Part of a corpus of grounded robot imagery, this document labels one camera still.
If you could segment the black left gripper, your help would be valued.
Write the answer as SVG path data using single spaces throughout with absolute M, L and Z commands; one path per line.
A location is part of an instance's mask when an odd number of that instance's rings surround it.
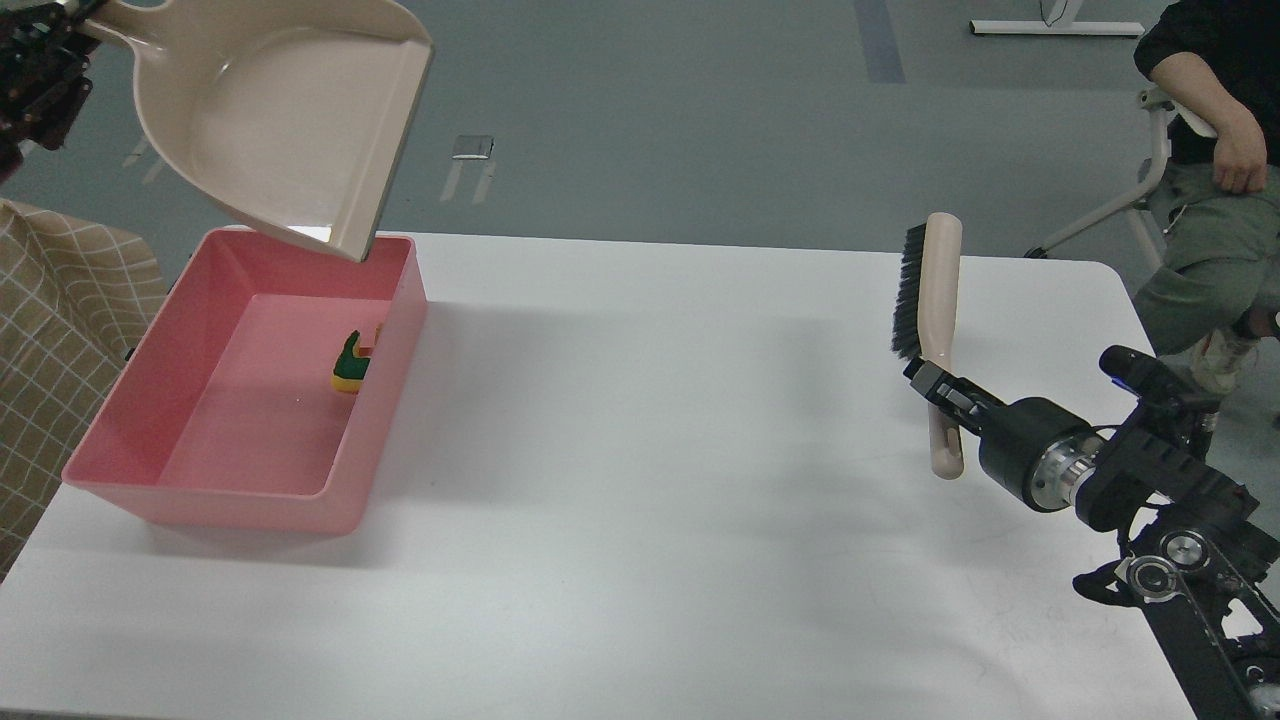
M 95 1 L 1 3 L 3 146 L 60 149 L 84 105 L 96 40 L 81 32 Z

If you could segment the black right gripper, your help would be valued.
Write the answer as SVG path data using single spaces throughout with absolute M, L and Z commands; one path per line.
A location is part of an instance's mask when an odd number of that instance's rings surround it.
M 1093 429 L 1083 418 L 1042 398 L 1010 405 L 937 363 L 911 359 L 902 370 L 911 389 L 933 405 L 943 436 L 964 430 L 980 437 L 984 473 L 1037 512 L 1070 506 L 1068 469 L 1084 457 Z

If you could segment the seated person's forearm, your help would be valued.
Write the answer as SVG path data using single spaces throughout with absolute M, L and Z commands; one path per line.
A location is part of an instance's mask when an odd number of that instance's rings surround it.
M 1175 102 L 1202 119 L 1220 140 L 1257 135 L 1253 113 L 1221 85 L 1210 64 L 1194 53 L 1174 53 L 1148 77 Z

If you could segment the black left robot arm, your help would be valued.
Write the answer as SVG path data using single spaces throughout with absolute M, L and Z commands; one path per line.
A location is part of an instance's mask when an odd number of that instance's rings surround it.
M 24 150 L 65 143 L 93 87 L 87 77 L 100 42 L 81 31 L 101 1 L 1 3 L 1 179 Z

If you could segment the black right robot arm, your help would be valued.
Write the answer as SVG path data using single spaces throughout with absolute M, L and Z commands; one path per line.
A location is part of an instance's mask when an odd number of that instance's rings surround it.
M 904 374 L 978 438 L 982 470 L 1010 495 L 1115 533 L 1117 559 L 1074 589 L 1142 612 L 1198 719 L 1275 719 L 1277 607 L 1260 583 L 1277 541 L 1251 520 L 1258 500 L 1206 462 L 1217 401 L 1125 346 L 1106 348 L 1100 369 L 1137 401 L 1108 436 L 1047 398 L 1006 404 L 923 357 Z

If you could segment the seated person's hand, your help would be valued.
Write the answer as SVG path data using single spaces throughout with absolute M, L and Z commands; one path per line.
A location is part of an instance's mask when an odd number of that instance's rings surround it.
M 1258 193 L 1267 184 L 1267 146 L 1253 120 L 1217 128 L 1213 150 L 1215 186 L 1226 193 Z

